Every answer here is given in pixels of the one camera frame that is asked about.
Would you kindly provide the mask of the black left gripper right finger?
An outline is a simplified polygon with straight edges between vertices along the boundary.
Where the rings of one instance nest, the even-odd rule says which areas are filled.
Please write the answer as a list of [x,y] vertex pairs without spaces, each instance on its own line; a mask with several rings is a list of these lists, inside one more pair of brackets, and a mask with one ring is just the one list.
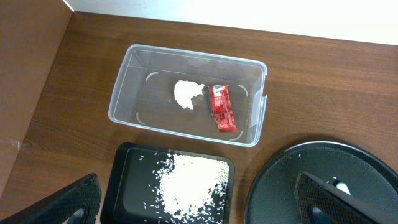
[[301,172],[294,191],[302,223],[397,223],[397,215],[371,207],[318,177]]

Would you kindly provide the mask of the red sauce packet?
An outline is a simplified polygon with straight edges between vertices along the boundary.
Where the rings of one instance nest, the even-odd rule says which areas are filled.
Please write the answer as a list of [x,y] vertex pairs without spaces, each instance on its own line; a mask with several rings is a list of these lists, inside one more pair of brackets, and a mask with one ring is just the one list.
[[209,85],[211,115],[219,132],[235,132],[235,118],[229,97],[228,85]]

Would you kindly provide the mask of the white tissue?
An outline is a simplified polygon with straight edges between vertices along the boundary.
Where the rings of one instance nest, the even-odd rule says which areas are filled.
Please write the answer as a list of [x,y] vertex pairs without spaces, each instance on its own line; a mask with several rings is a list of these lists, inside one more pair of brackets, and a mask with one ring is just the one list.
[[203,94],[204,84],[179,80],[174,86],[174,99],[183,109],[193,109],[192,98]]

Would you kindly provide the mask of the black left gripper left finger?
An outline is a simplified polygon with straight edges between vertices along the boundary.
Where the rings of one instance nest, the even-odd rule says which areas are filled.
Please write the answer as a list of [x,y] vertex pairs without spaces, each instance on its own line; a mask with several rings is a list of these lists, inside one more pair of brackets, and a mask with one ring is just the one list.
[[98,176],[91,173],[1,220],[1,223],[95,223],[100,201]]

